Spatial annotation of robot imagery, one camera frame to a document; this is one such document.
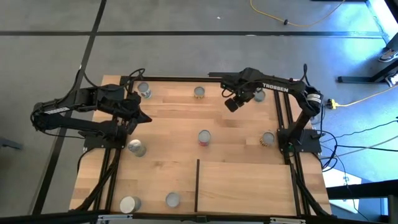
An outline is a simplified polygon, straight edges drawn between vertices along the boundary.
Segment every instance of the concrete floor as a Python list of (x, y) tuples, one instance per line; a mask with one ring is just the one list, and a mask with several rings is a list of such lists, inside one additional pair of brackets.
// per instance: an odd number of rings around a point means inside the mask
[[(301, 24), (321, 18), (338, 4), (308, 0), (253, 3)], [(0, 30), (91, 30), (99, 5), (100, 0), (2, 0)], [(99, 30), (379, 31), (363, 2), (344, 3), (322, 23), (298, 28), (256, 14), (249, 1), (243, 0), (112, 0)], [(87, 37), (0, 37), (0, 136), (24, 145), (21, 151), (0, 149), (0, 217), (30, 212), (53, 138), (35, 132), (29, 115), (36, 102), (67, 92), (87, 41)], [(127, 75), (140, 67), (153, 76), (205, 77), (208, 72), (254, 67), (266, 74), (298, 78), (302, 64), (307, 63), (310, 83), (326, 99), (344, 104), (387, 87), (335, 82), (340, 75), (371, 76), (384, 68), (386, 64), (377, 61), (384, 46), (382, 39), (355, 37), (97, 37), (86, 72), (98, 84), (105, 74)], [(323, 127), (336, 136), (350, 133), (395, 119), (397, 109), (397, 90), (392, 90), (348, 108), (328, 110)], [(91, 115), (74, 116), (90, 119)], [(391, 124), (341, 138), (339, 143), (368, 146), (395, 136), (396, 129), (397, 124)], [(394, 149), (397, 143), (383, 147)], [(44, 213), (67, 211), (82, 145), (79, 139), (65, 140)], [(333, 146), (332, 141), (325, 145)], [(338, 149), (340, 154), (347, 151)], [(323, 154), (330, 153), (325, 149)], [(341, 159), (350, 174), (370, 181), (398, 179), (398, 154), (393, 152), (368, 150)]]

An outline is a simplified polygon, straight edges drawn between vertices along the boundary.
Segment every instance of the wooden table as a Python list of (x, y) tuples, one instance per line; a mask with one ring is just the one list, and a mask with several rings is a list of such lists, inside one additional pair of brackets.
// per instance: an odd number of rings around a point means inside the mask
[[(120, 76), (106, 75), (102, 85), (119, 84)], [(139, 82), (134, 82), (136, 90)], [(259, 139), (264, 132), (276, 136), (278, 119), (274, 92), (265, 90), (266, 99), (246, 103), (231, 113), (221, 97), (220, 83), (148, 82), (150, 99), (142, 99), (141, 109), (153, 122), (139, 124), (127, 141), (139, 139), (147, 148), (144, 157), (123, 149), (116, 178), (112, 212), (120, 212), (125, 196), (142, 200), (140, 213), (196, 214), (195, 183), (197, 159), (198, 213), (296, 215), (290, 170), (284, 165), (277, 141), (264, 147)], [(205, 88), (205, 97), (196, 99), (193, 89)], [(284, 122), (287, 117), (281, 96)], [(290, 99), (294, 120), (301, 112)], [(111, 119), (96, 111), (93, 121)], [(198, 145), (198, 133), (207, 129), (211, 142)], [(70, 208), (79, 206), (97, 184), (104, 149), (94, 149), (81, 160)], [(317, 202), (331, 213), (322, 170), (318, 160), (301, 153), (305, 183)], [(100, 208), (104, 208), (105, 186)], [(177, 208), (166, 206), (169, 192), (180, 195)]]

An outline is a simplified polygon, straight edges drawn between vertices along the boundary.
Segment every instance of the yellow extension cord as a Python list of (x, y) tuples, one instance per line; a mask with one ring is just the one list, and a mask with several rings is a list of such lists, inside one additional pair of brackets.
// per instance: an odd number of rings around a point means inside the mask
[[(316, 22), (314, 22), (314, 23), (312, 23), (312, 24), (309, 24), (309, 25), (300, 25), (300, 24), (295, 24), (295, 23), (293, 23), (293, 22), (289, 22), (289, 21), (287, 22), (287, 24), (292, 25), (292, 26), (295, 26), (295, 27), (310, 27), (310, 26), (314, 26), (315, 24), (318, 24), (318, 23), (321, 22), (322, 20), (324, 20), (324, 19), (326, 19), (327, 17), (329, 17), (332, 13), (334, 13), (345, 1), (346, 1), (346, 0), (342, 0), (342, 1), (340, 2), (340, 4), (339, 4), (337, 7), (334, 8), (334, 10), (330, 11), (325, 17), (323, 17), (322, 19), (320, 19), (320, 20), (318, 20), (318, 21), (316, 21)], [(276, 17), (276, 16), (273, 16), (273, 15), (267, 14), (267, 13), (265, 13), (265, 12), (262, 12), (262, 11), (256, 9), (256, 8), (253, 6), (252, 0), (250, 0), (250, 6), (251, 6), (251, 8), (252, 8), (254, 11), (256, 11), (256, 12), (262, 14), (262, 15), (271, 17), (271, 18), (276, 19), (276, 20), (281, 21), (281, 22), (285, 22), (285, 20), (283, 20), (283, 19), (281, 19), (281, 18), (279, 18), (279, 17)]]
[(356, 103), (359, 103), (359, 102), (362, 102), (362, 101), (364, 101), (364, 100), (367, 100), (367, 99), (369, 99), (369, 98), (372, 98), (372, 97), (374, 97), (374, 96), (380, 95), (381, 93), (385, 93), (385, 92), (387, 92), (387, 91), (389, 91), (389, 90), (392, 90), (393, 88), (395, 88), (395, 87), (397, 87), (397, 86), (398, 86), (398, 85), (394, 85), (393, 87), (390, 87), (390, 88), (388, 88), (388, 89), (386, 89), (386, 90), (383, 90), (383, 91), (381, 91), (381, 92), (379, 92), (379, 93), (375, 93), (375, 94), (373, 94), (373, 95), (371, 95), (371, 96), (368, 96), (368, 97), (363, 98), (362, 100), (357, 100), (357, 101), (355, 101), (355, 102), (348, 103), (348, 104), (346, 104), (346, 105), (340, 105), (340, 104), (338, 104), (338, 103), (335, 103), (335, 106), (336, 106), (336, 107), (351, 106), (351, 105), (354, 105), (354, 104), (356, 104)]

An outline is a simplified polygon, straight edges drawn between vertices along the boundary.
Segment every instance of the tin can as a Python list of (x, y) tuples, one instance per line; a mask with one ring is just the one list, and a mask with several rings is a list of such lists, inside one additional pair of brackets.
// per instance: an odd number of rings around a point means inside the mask
[(266, 93), (264, 91), (254, 93), (254, 101), (256, 102), (263, 102), (266, 98)]
[(137, 157), (141, 157), (147, 152), (146, 147), (143, 146), (141, 141), (138, 139), (131, 140), (128, 145), (128, 149)]
[(199, 145), (201, 146), (208, 146), (210, 142), (211, 134), (207, 130), (202, 130), (199, 132), (198, 135), (198, 140), (199, 140)]
[(140, 84), (138, 85), (137, 88), (138, 88), (138, 91), (139, 91), (139, 93), (141, 94), (141, 96), (142, 96), (143, 98), (148, 99), (148, 98), (150, 98), (150, 97), (152, 96), (152, 92), (151, 92), (151, 90), (149, 89), (148, 83), (142, 82), (142, 83), (140, 83)]
[(180, 204), (180, 195), (175, 192), (170, 192), (166, 196), (166, 204), (171, 208), (177, 207)]
[(127, 214), (136, 212), (141, 208), (141, 199), (138, 197), (127, 196), (120, 201), (120, 211)]
[(201, 86), (198, 86), (193, 90), (193, 95), (198, 99), (202, 99), (205, 97), (205, 89)]
[(270, 132), (264, 133), (260, 138), (260, 144), (262, 146), (271, 146), (274, 143), (274, 141), (275, 141), (275, 136)]

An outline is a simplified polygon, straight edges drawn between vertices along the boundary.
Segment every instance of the red label can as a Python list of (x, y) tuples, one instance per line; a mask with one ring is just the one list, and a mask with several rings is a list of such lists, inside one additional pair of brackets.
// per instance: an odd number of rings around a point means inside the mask
[(198, 140), (199, 140), (199, 145), (201, 146), (208, 146), (210, 142), (210, 132), (207, 130), (202, 130), (199, 132), (198, 135)]

